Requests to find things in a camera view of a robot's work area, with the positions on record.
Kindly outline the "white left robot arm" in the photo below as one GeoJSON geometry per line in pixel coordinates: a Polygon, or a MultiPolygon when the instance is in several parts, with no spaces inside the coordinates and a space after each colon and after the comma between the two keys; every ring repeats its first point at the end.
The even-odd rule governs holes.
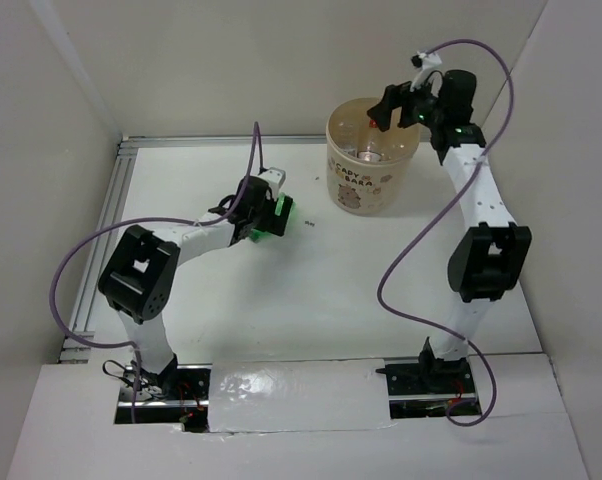
{"type": "Polygon", "coordinates": [[[117,311],[140,357],[144,389],[157,399],[178,387],[178,359],[162,318],[178,267],[253,236],[285,233],[293,199],[281,192],[286,174],[277,168],[240,182],[199,220],[162,229],[136,223],[120,237],[98,281],[98,290],[117,311]]]}

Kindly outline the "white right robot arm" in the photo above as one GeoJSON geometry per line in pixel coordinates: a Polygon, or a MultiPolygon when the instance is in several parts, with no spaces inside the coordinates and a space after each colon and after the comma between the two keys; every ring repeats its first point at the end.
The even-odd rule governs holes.
{"type": "Polygon", "coordinates": [[[447,280],[457,298],[442,330],[428,338],[410,375],[425,390],[441,393],[461,385],[468,368],[469,342],[489,309],[518,282],[532,233],[516,223],[504,205],[487,159],[487,143],[472,123],[477,80],[465,70],[443,74],[439,91],[430,80],[385,88],[367,115],[381,131],[400,113],[401,128],[423,125],[432,148],[456,191],[466,232],[447,264],[447,280]]]}

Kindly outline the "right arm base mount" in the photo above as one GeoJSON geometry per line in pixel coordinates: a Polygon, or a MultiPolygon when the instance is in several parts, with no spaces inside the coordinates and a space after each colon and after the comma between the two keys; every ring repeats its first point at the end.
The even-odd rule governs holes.
{"type": "Polygon", "coordinates": [[[482,413],[469,364],[456,373],[427,376],[416,360],[385,362],[375,369],[385,378],[390,418],[393,420],[477,416],[482,413]]]}

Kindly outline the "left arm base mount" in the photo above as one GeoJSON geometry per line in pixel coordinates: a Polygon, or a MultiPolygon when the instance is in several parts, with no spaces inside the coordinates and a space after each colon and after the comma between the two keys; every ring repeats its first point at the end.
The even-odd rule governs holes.
{"type": "Polygon", "coordinates": [[[136,376],[131,365],[106,360],[102,372],[119,385],[115,424],[174,424],[184,432],[209,431],[209,366],[179,368],[163,387],[143,375],[137,389],[134,389],[136,376]]]}

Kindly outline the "long clear plastic bottle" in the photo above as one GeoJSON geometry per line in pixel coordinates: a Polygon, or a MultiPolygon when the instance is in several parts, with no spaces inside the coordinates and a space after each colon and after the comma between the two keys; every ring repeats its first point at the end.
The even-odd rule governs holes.
{"type": "Polygon", "coordinates": [[[329,131],[340,150],[357,157],[368,138],[369,117],[361,112],[335,112],[330,118],[329,131]]]}

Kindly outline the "green plastic bottle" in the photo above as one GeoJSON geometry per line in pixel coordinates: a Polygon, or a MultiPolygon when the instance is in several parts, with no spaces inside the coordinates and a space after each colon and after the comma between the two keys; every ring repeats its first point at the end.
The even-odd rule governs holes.
{"type": "Polygon", "coordinates": [[[253,242],[258,242],[266,236],[283,237],[294,205],[294,200],[283,193],[278,196],[277,200],[268,200],[263,216],[258,220],[248,238],[253,242]]]}

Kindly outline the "large red label bottle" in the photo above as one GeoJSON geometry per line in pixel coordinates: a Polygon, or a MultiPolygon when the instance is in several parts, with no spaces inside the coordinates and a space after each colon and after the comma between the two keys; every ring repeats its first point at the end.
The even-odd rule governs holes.
{"type": "Polygon", "coordinates": [[[356,157],[364,162],[381,162],[383,160],[383,135],[384,133],[374,120],[364,120],[357,137],[356,157]]]}

